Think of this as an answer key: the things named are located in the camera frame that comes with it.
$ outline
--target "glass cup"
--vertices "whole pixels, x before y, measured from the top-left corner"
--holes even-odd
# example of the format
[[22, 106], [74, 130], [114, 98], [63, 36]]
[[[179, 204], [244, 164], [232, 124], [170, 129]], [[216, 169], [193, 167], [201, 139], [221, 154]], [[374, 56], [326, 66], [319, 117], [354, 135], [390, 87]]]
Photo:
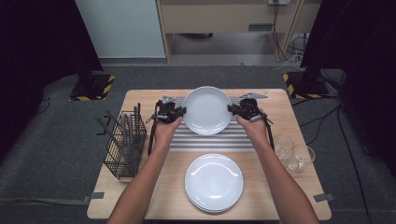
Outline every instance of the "glass cup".
[[288, 158], [291, 155], [293, 148], [294, 142], [287, 135], [279, 134], [274, 137], [275, 154], [286, 169], [288, 169]]
[[294, 172], [302, 172], [305, 167], [315, 160], [315, 151], [306, 145], [295, 146], [288, 157], [287, 166]]

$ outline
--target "white wall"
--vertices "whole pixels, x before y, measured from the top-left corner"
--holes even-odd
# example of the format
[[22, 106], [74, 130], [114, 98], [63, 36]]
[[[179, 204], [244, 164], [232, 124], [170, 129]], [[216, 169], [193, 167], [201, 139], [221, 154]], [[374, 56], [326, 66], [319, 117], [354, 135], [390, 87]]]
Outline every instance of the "white wall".
[[76, 0], [99, 58], [165, 58], [155, 0]]

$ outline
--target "plate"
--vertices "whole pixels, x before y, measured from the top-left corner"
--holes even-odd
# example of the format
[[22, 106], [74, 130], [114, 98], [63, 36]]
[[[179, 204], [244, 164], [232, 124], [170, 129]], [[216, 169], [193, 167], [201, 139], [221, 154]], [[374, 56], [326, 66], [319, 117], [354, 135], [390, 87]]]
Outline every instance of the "plate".
[[224, 212], [239, 200], [244, 178], [238, 165], [221, 154], [205, 154], [191, 163], [184, 179], [190, 201], [211, 213]]
[[227, 127], [233, 116], [227, 109], [227, 105], [231, 104], [224, 91], [215, 87], [201, 87], [190, 92], [184, 99], [183, 106], [187, 108], [187, 113], [183, 120], [195, 133], [219, 133]]

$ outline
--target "right arm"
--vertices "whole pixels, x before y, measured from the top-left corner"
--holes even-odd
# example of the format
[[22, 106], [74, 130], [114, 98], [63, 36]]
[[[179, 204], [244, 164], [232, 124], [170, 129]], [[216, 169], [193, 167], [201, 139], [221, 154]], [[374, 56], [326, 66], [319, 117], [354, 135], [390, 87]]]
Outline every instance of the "right arm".
[[247, 132], [259, 156], [282, 223], [318, 223], [312, 204], [271, 148], [263, 120], [252, 122], [237, 115], [235, 119]]

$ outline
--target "person's arm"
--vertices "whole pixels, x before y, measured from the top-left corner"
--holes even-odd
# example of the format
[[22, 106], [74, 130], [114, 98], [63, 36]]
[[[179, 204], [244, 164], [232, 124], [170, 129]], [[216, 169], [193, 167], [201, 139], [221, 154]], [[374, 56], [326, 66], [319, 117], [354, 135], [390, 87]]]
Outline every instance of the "person's arm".
[[312, 204], [271, 148], [263, 120], [252, 122], [239, 116], [235, 118], [259, 156], [281, 222], [318, 223]]
[[171, 124], [157, 124], [155, 143], [150, 156], [119, 197], [107, 223], [143, 222], [175, 130], [180, 123], [181, 118]]

